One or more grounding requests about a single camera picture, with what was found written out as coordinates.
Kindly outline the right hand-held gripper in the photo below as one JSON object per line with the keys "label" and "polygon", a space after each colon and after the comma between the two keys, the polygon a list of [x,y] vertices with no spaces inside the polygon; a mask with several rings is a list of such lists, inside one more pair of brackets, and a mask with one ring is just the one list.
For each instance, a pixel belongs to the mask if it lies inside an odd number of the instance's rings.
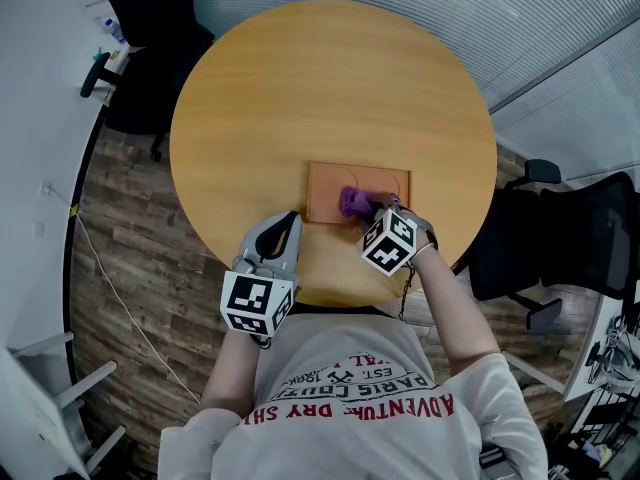
{"label": "right hand-held gripper", "polygon": [[417,231],[422,229],[427,242],[435,249],[438,242],[431,224],[417,216],[405,219],[398,212],[401,200],[394,193],[369,193],[366,201],[368,215],[376,217],[357,244],[361,258],[386,275],[395,274],[417,253]]}

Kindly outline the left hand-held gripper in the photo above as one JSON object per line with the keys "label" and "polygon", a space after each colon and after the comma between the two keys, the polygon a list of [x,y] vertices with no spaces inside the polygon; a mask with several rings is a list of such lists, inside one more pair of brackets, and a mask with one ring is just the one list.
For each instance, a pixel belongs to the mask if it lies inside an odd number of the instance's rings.
{"label": "left hand-held gripper", "polygon": [[271,339],[294,305],[302,232],[296,211],[272,216],[244,237],[225,273],[220,312],[229,329]]}

